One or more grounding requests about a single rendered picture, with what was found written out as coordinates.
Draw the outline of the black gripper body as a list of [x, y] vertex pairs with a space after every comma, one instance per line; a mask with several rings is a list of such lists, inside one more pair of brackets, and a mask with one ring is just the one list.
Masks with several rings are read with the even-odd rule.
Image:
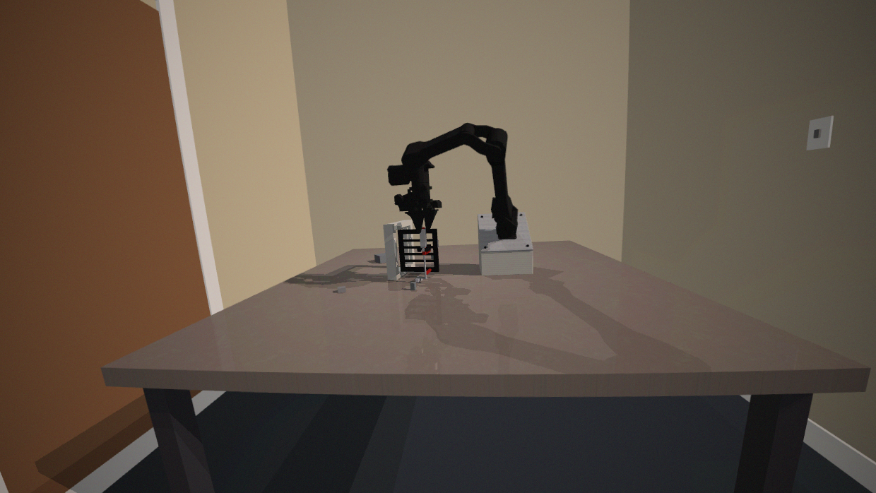
[[412, 184], [412, 187], [409, 187], [409, 190], [412, 191], [413, 200], [410, 202], [401, 202], [399, 204], [399, 211], [419, 212], [421, 211], [421, 208], [422, 210], [442, 208], [441, 201], [430, 198], [430, 189], [432, 189], [430, 183]]

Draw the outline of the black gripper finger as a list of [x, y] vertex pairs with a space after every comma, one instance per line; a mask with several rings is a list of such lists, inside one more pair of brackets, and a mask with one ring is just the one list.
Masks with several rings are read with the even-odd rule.
[[432, 224], [433, 224], [434, 217], [437, 215], [437, 211], [438, 211], [438, 210], [439, 210], [439, 209], [435, 209], [435, 210], [422, 210], [422, 211], [425, 212], [424, 219], [425, 219], [425, 227], [426, 227], [426, 230], [427, 230], [427, 231], [430, 231], [431, 226], [432, 226]]
[[415, 229], [416, 229], [417, 233], [421, 233], [421, 227], [423, 224], [425, 212], [424, 211], [405, 212], [405, 214], [408, 214], [411, 217], [413, 224], [415, 224]]

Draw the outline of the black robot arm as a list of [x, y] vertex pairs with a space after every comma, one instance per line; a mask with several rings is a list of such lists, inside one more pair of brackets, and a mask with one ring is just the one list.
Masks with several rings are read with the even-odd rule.
[[[478, 136], [486, 138], [483, 142]], [[429, 168], [434, 168], [429, 159], [453, 150], [462, 145], [473, 148], [485, 155], [492, 167], [495, 186], [495, 197], [492, 198], [492, 218], [497, 223], [499, 239], [517, 239], [518, 208], [512, 205], [507, 188], [507, 171], [505, 170], [505, 148], [507, 148], [507, 132], [504, 129], [487, 125], [465, 123], [457, 129], [427, 141], [415, 142], [406, 147], [402, 154], [402, 165], [389, 165], [387, 168], [389, 183], [408, 185], [429, 183]]]

